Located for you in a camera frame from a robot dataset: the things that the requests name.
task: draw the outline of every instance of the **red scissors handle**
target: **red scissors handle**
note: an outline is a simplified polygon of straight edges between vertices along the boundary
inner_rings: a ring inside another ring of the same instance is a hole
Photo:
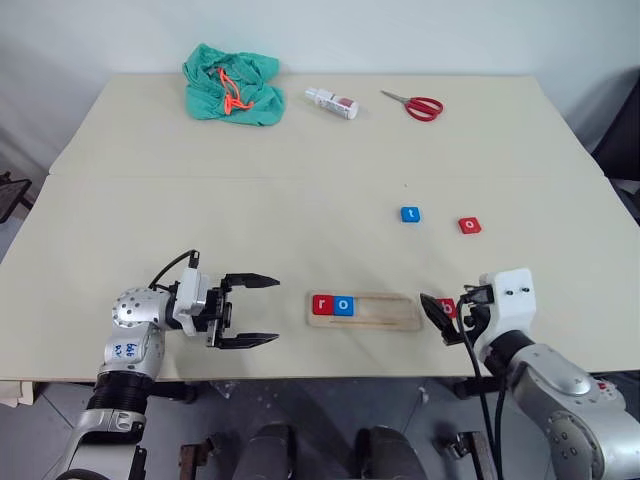
[[[421,122],[430,122],[435,120],[444,110],[444,105],[433,98],[427,97],[411,97],[404,104],[407,113],[416,120]]]

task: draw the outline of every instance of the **wooden tray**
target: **wooden tray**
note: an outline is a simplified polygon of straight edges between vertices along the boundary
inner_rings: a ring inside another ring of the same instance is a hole
[[[352,317],[314,315],[313,296],[333,295],[354,298]],[[396,293],[362,293],[345,291],[312,291],[307,295],[307,321],[314,327],[375,328],[378,330],[416,331],[422,328],[422,317],[416,302]]]

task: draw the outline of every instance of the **white bottle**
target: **white bottle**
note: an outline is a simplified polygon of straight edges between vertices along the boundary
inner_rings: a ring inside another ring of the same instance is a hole
[[[335,93],[321,88],[307,88],[304,94],[316,105],[348,120],[353,120],[358,114],[358,102],[350,98],[338,97]]]

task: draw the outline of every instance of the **scissor blade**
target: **scissor blade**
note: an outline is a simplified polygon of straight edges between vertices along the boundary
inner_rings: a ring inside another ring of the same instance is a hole
[[[395,93],[385,92],[384,90],[380,90],[380,91],[384,93],[387,97],[391,97],[394,100],[399,101],[400,103],[407,103],[409,101],[408,98],[401,97],[400,95],[396,95]]]

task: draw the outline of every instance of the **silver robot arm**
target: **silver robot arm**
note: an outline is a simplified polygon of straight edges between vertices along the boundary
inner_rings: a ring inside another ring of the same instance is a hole
[[[546,435],[558,480],[640,477],[640,424],[625,411],[615,386],[594,379],[544,344],[529,338],[536,312],[531,272],[518,269],[480,277],[465,287],[465,330],[477,358],[495,376],[506,375],[513,398]],[[462,341],[451,321],[421,295],[446,344]]]
[[[157,284],[159,277],[189,258],[180,282]],[[112,333],[98,370],[94,395],[74,427],[58,464],[57,480],[143,480],[146,451],[138,446],[146,425],[147,397],[164,357],[167,330],[204,335],[210,347],[252,348],[277,334],[243,333],[226,338],[231,322],[233,286],[262,288],[279,282],[256,274],[227,274],[219,287],[198,272],[199,254],[192,250],[170,263],[147,288],[123,292],[111,310]]]

